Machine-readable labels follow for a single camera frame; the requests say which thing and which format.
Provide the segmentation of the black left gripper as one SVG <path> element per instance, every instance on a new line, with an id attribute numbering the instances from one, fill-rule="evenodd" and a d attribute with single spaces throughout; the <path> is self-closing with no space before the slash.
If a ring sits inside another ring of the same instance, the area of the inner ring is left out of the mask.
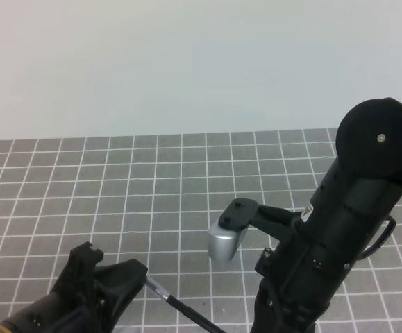
<path id="1" fill-rule="evenodd" d="M 96 267 L 103 256 L 89 241 L 71 249 L 53 291 L 2 320 L 0 332 L 112 332 L 142 290 L 148 268 L 137 259 Z M 94 301 L 80 296 L 93 288 Z"/>

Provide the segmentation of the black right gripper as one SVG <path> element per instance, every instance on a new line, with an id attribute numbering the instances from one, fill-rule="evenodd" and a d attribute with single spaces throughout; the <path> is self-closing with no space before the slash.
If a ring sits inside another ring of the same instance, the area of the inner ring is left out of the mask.
<path id="1" fill-rule="evenodd" d="M 372 99 L 351 109 L 337 157 L 300 213 L 253 205 L 250 224 L 278 240 L 260 256 L 253 332 L 313 332 L 354 264 L 402 197 L 402 103 Z"/>

